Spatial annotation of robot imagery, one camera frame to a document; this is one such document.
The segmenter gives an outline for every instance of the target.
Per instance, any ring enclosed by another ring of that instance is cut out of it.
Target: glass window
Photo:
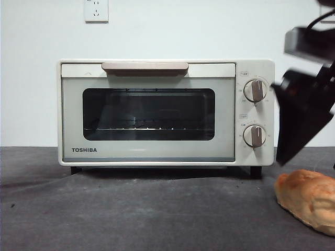
[[[211,89],[108,89],[83,93],[88,140],[211,140]]]

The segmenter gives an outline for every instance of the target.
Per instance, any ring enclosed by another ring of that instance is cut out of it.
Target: electrical outlet
[[[331,10],[333,10],[333,8],[330,7],[326,7],[326,6],[321,6],[320,5],[320,16],[324,15],[327,12],[330,12]],[[324,24],[335,24],[335,14],[326,17],[325,19],[321,20],[321,23]]]
[[[108,0],[84,0],[86,22],[108,22]]]

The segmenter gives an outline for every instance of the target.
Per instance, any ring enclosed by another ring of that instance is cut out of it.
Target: bread
[[[275,185],[278,204],[315,230],[335,236],[335,179],[297,170],[281,174]]]

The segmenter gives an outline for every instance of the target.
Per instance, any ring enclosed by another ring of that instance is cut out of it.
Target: toaster oven
[[[271,60],[61,60],[64,166],[221,168],[274,159]]]

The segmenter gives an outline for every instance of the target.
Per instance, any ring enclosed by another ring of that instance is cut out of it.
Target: gray mat
[[[3,147],[1,250],[334,250],[275,199],[277,176],[335,176],[335,147],[307,148],[283,168],[110,170],[70,176],[53,147]]]

